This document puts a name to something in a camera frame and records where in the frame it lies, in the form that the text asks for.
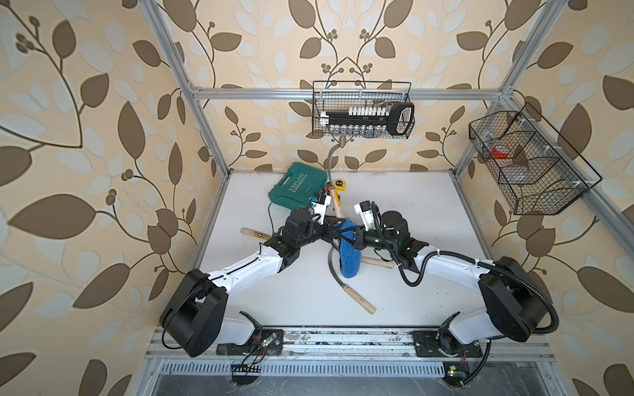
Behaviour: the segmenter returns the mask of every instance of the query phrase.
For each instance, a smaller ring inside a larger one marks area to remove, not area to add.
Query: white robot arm
[[[356,249],[386,248],[399,264],[409,286],[416,286],[425,273],[449,279],[482,294],[485,306],[468,312],[457,312],[439,328],[441,350],[455,354],[463,345],[478,339],[507,336],[526,341],[532,332],[547,333],[557,327],[557,314],[539,288],[514,260],[504,257],[497,262],[473,260],[410,237],[407,222],[398,212],[386,212],[372,222],[368,207],[362,212],[368,226],[355,227],[354,238],[343,236],[345,219],[325,216],[317,219],[306,209],[296,209],[286,224],[255,254],[220,270],[204,274],[195,269],[183,278],[174,296],[160,317],[161,325],[192,357],[204,352],[212,343],[243,345],[254,332],[254,324],[244,317],[225,317],[224,309],[233,297],[261,279],[286,269],[299,256],[302,246],[318,239],[332,243],[347,240]],[[404,270],[418,274],[414,282],[407,280]],[[549,312],[549,328],[536,329]]]

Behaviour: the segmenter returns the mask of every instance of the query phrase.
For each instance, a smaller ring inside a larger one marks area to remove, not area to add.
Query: metal rail
[[[400,89],[364,89],[364,93],[380,91],[400,94]],[[263,89],[263,88],[194,88],[191,93],[196,99],[279,99],[306,100],[313,98],[312,89]],[[499,89],[410,89],[411,100],[497,100]]]

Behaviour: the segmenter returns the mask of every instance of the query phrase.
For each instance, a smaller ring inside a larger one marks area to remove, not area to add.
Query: wire mesh basket
[[[407,139],[415,123],[410,87],[409,82],[314,81],[313,133]]]
[[[499,185],[515,215],[561,213],[602,180],[601,175],[557,132],[559,144],[575,152],[586,176],[572,166],[563,147],[551,144],[536,128],[537,110],[496,112],[469,124],[469,139]]]

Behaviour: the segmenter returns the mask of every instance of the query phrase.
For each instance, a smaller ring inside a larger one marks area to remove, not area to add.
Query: blue sponge
[[[356,226],[355,223],[346,218],[346,222],[341,229],[346,229]],[[354,239],[354,231],[346,231],[344,236]],[[339,257],[341,258],[341,274],[344,278],[352,278],[359,272],[359,266],[361,265],[361,250],[355,250],[350,242],[341,240],[341,246],[339,247]]]

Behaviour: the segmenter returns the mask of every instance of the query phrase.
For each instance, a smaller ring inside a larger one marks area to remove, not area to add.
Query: tape measure
[[[346,190],[346,182],[341,180],[341,179],[337,179],[334,181],[335,184],[335,189],[339,190],[339,191],[345,191]]]

